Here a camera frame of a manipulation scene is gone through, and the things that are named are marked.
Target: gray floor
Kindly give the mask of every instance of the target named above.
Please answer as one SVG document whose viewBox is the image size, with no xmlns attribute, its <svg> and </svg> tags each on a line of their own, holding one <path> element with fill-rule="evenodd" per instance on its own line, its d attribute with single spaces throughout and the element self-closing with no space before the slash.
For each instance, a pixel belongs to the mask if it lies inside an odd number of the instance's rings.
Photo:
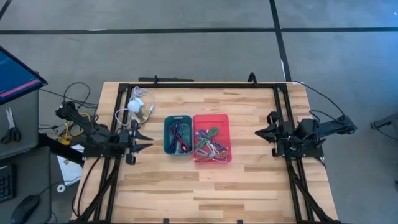
<svg viewBox="0 0 398 224">
<path fill-rule="evenodd" d="M 282 27 L 388 27 L 398 24 L 397 1 L 276 0 Z M 133 29 L 176 27 L 272 27 L 267 0 L 13 0 L 0 29 Z M 334 99 L 358 126 L 352 136 L 325 143 L 326 164 L 340 220 L 397 223 L 397 142 L 369 122 L 398 111 L 398 33 L 284 34 L 293 80 Z M 92 102 L 104 81 L 139 77 L 196 80 L 284 80 L 277 41 L 262 34 L 2 35 L 0 45 L 63 93 L 72 82 L 91 87 Z M 70 95 L 83 98 L 76 86 Z M 338 116 L 327 100 L 308 91 L 312 108 Z M 59 124 L 61 98 L 40 96 L 40 122 Z M 53 163 L 53 180 L 60 171 Z M 59 221 L 70 218 L 76 185 L 54 192 Z"/>
</svg>

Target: wooden tabletop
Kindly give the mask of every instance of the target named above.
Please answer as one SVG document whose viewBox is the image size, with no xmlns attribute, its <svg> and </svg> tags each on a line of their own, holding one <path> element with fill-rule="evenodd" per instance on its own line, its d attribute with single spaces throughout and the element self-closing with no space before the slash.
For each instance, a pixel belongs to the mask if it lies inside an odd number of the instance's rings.
<svg viewBox="0 0 398 224">
<path fill-rule="evenodd" d="M 118 82 L 104 83 L 97 112 L 98 123 L 110 126 L 118 85 Z M 304 87 L 292 83 L 287 86 L 294 119 L 310 117 Z M 295 221 L 284 158 L 272 157 L 274 145 L 254 134 L 267 126 L 266 116 L 275 111 L 272 90 L 149 90 L 156 97 L 155 111 L 142 125 L 141 133 L 154 138 L 154 145 L 137 155 L 136 165 L 130 166 L 122 161 L 112 223 L 162 223 L 163 218 L 169 218 L 171 223 L 236 223 L 237 219 L 245 223 Z M 143 100 L 147 107 L 152 104 L 150 96 L 143 97 Z M 230 164 L 199 166 L 194 164 L 192 155 L 173 157 L 164 153 L 164 119 L 172 115 L 195 114 L 229 116 L 233 154 Z M 82 180 L 94 160 L 85 162 Z M 329 216 L 337 218 L 325 168 L 312 158 L 305 158 L 303 162 L 310 193 Z M 102 168 L 103 159 L 88 178 L 81 212 L 98 192 Z M 306 218 L 303 199 L 299 195 L 302 215 Z M 106 213 L 107 198 L 106 195 L 102 218 Z"/>
</svg>

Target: teal bin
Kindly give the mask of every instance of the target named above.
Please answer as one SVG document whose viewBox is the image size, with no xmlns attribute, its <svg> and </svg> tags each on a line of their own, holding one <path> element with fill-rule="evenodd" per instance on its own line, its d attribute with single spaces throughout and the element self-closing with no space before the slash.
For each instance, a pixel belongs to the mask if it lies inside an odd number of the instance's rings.
<svg viewBox="0 0 398 224">
<path fill-rule="evenodd" d="M 182 147 L 170 147 L 170 144 L 173 143 L 173 146 L 180 145 L 176 142 L 179 142 L 178 138 L 174 140 L 175 136 L 173 132 L 170 130 L 172 126 L 176 127 L 179 125 L 179 136 L 181 136 L 184 142 L 187 144 L 188 149 L 186 151 L 183 150 Z M 172 156 L 186 156 L 192 153 L 192 119 L 189 116 L 181 115 L 181 116 L 169 116 L 164 121 L 164 152 L 166 154 Z"/>
</svg>

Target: computer monitor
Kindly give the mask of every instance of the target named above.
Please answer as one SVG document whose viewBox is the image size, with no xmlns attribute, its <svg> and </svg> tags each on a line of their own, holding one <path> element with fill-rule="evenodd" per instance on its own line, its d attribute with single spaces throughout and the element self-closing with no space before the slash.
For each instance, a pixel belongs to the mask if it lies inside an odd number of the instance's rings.
<svg viewBox="0 0 398 224">
<path fill-rule="evenodd" d="M 37 72 L 0 46 L 0 105 L 46 84 Z"/>
</svg>

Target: keyboard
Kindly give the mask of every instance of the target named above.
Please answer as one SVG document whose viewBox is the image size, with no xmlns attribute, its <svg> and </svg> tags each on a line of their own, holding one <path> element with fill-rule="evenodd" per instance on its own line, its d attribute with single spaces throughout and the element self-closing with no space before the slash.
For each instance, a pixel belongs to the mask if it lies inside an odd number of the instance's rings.
<svg viewBox="0 0 398 224">
<path fill-rule="evenodd" d="M 15 178 L 12 164 L 0 166 L 0 202 L 5 202 L 15 197 Z"/>
</svg>

